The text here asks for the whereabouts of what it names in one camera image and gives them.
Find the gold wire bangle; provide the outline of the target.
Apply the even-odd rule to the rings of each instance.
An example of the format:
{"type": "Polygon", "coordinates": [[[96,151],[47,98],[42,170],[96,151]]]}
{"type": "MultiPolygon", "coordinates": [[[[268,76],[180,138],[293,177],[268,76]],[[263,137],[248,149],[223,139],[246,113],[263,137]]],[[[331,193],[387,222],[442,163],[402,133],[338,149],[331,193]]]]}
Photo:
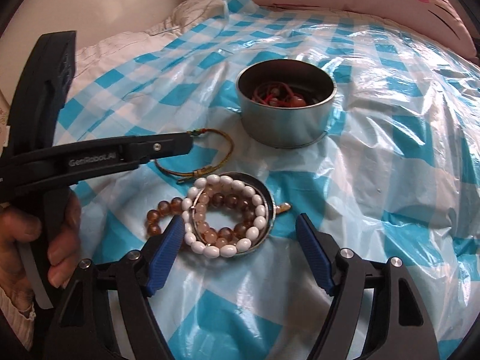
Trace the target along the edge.
{"type": "Polygon", "coordinates": [[[167,169],[154,160],[157,170],[176,180],[178,185],[215,173],[227,164],[235,147],[233,138],[216,128],[203,127],[186,133],[193,140],[190,152],[180,160],[167,161],[168,165],[179,166],[178,170],[167,169]]]}

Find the round metal tin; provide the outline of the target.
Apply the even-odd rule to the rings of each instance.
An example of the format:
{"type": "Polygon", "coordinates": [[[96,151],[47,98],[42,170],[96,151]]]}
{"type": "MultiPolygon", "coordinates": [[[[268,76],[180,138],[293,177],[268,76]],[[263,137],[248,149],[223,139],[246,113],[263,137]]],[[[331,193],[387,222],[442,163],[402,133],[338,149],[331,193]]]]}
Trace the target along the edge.
{"type": "Polygon", "coordinates": [[[337,86],[311,63],[272,59],[240,72],[236,90],[249,136],[274,148],[295,149],[326,134],[337,86]]]}

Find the cream quilted blanket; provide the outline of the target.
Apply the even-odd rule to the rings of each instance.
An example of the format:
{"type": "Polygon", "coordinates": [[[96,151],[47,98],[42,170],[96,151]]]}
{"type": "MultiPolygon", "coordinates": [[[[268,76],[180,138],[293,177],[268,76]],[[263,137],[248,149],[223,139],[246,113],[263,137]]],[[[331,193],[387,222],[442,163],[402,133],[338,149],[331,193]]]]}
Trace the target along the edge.
{"type": "Polygon", "coordinates": [[[186,0],[163,21],[139,32],[123,32],[76,51],[76,73],[68,98],[113,68],[140,55],[157,52],[194,26],[219,16],[223,0],[186,0]]]}

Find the round metal tin lid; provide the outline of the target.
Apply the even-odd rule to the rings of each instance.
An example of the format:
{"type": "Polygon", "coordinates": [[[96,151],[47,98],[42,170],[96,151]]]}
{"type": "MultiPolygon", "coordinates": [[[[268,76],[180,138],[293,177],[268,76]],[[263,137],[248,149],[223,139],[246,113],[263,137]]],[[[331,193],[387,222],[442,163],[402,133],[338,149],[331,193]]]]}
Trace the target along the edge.
{"type": "Polygon", "coordinates": [[[258,249],[277,217],[277,206],[267,187],[241,172],[210,174],[198,178],[181,203],[185,220],[183,241],[192,252],[206,258],[233,258],[258,249]],[[208,209],[235,214],[233,227],[213,228],[208,209]]]}

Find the blue checkered plastic sheet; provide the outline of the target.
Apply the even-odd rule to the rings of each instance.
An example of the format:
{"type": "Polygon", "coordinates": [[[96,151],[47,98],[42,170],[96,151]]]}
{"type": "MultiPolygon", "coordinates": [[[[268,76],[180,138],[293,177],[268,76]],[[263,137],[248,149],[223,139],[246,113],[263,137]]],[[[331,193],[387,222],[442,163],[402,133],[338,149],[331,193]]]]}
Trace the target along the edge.
{"type": "Polygon", "coordinates": [[[295,218],[362,258],[397,256],[430,313],[442,359],[479,314],[479,68],[404,28],[351,13],[190,0],[188,26],[114,61],[76,57],[55,143],[218,128],[227,163],[291,210],[242,258],[184,250],[151,307],[176,359],[305,359],[329,309],[295,218]],[[246,67],[297,59],[337,86],[326,134],[297,150],[252,140],[235,84],[246,67]]]}

